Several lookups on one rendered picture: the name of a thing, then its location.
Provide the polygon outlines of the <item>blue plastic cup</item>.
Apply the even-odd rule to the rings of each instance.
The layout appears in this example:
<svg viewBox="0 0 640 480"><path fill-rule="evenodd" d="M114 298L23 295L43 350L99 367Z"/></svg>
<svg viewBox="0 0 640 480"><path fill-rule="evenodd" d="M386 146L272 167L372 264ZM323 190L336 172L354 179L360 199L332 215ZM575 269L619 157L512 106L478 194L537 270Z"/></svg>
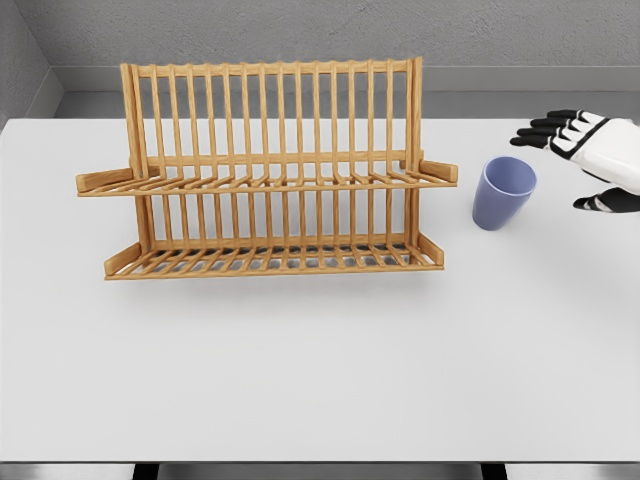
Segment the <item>blue plastic cup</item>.
<svg viewBox="0 0 640 480"><path fill-rule="evenodd" d="M476 189L472 218L485 230L504 226L528 201L537 184L532 167L514 157L488 161Z"/></svg>

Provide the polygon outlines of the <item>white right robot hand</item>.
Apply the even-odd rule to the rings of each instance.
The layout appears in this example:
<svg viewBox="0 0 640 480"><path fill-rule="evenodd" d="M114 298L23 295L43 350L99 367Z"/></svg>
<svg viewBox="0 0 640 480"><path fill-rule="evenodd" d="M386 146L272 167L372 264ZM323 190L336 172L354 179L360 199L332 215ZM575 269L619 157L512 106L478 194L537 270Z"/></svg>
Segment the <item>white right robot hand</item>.
<svg viewBox="0 0 640 480"><path fill-rule="evenodd" d="M550 111L510 139L514 146L550 150L612 185L578 198L573 207L606 213L640 212L640 126L585 110Z"/></svg>

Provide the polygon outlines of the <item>wooden two-tier dish rack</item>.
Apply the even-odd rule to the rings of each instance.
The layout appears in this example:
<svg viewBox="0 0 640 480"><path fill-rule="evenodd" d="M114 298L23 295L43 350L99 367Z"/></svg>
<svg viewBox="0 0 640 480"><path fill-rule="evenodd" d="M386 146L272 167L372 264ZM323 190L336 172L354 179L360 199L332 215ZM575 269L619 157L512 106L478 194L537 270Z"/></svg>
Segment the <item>wooden two-tier dish rack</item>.
<svg viewBox="0 0 640 480"><path fill-rule="evenodd" d="M420 58L120 68L134 200L109 280L440 270L419 200L456 185L421 146Z"/></svg>

